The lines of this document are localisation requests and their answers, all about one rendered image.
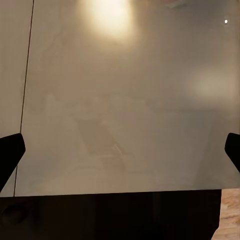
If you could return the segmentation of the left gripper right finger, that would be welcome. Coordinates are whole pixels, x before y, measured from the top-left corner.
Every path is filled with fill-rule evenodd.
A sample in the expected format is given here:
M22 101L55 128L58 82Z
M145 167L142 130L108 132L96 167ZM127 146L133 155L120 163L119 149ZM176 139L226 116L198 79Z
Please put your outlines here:
M240 172L240 134L229 133L224 150Z

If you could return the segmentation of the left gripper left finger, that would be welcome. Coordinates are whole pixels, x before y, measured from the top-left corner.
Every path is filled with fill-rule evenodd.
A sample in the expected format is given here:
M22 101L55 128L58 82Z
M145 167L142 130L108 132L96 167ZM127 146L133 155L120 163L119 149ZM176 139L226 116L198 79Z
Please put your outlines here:
M21 133L0 138L0 192L26 151Z

